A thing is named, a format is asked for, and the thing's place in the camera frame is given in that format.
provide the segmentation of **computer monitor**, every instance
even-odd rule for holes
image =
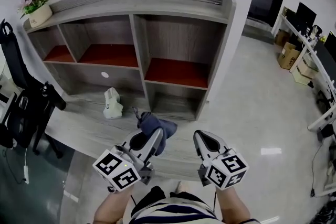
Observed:
[[[330,32],[325,43],[325,48],[331,54],[332,58],[336,61],[336,36]]]
[[[308,25],[308,27],[311,29],[311,27],[314,24],[316,13],[313,12],[309,7],[307,7],[302,2],[299,3],[298,10],[296,11],[296,16],[303,22]]]

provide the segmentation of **potted plant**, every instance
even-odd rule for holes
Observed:
[[[28,15],[32,27],[40,26],[52,16],[47,2],[48,0],[22,0],[19,7],[19,11],[23,13],[21,18]]]

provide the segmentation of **person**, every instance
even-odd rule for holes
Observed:
[[[109,196],[98,207],[93,224],[123,223],[126,205],[131,197],[133,186]],[[163,190],[155,186],[131,212],[130,224],[141,223],[209,223],[209,224],[252,224],[259,223],[251,219],[244,203],[239,199],[234,187],[225,190],[216,189],[223,220],[220,221],[201,199],[186,192],[184,184],[179,183],[175,193],[166,198]]]

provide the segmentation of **white table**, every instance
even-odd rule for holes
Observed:
[[[313,40],[312,42],[308,42],[307,39],[294,28],[294,26],[287,20],[287,18],[285,16],[280,15],[280,20],[279,20],[279,24],[278,24],[278,26],[280,26],[280,27],[277,27],[276,29],[281,28],[283,26],[283,24],[287,28],[289,28],[296,36],[298,36],[303,41],[303,44],[304,44],[302,52],[300,53],[298,59],[295,61],[295,63],[293,64],[293,66],[291,67],[289,72],[292,73],[295,70],[296,66],[300,63],[300,61],[302,60],[305,53],[307,53],[307,51],[309,51],[311,53],[311,58],[313,59],[316,66],[318,67],[325,83],[329,86],[334,100],[336,100],[336,89],[335,89],[334,84],[333,84],[334,82],[330,80],[330,77],[329,77],[328,73],[324,69],[323,64],[321,63],[320,59],[317,57],[316,51],[314,51],[314,49],[312,47],[316,44],[317,41]],[[312,129],[316,129],[316,128],[319,128],[319,127],[323,128],[324,126],[326,126],[327,124],[329,124],[330,122],[335,120],[336,119],[336,113],[334,113],[333,117],[330,118],[329,120],[327,120],[327,121],[325,120],[325,118],[328,117],[334,110],[336,110],[336,103],[325,114],[323,114],[321,117],[319,117],[312,124],[308,125],[308,129],[312,130]]]

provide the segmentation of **human arm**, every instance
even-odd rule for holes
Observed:
[[[133,186],[120,193],[110,193],[98,207],[94,215],[93,224],[113,224],[121,219],[125,213],[132,190]]]
[[[226,224],[239,224],[251,218],[245,204],[238,197],[234,187],[224,190],[216,189],[223,222]]]

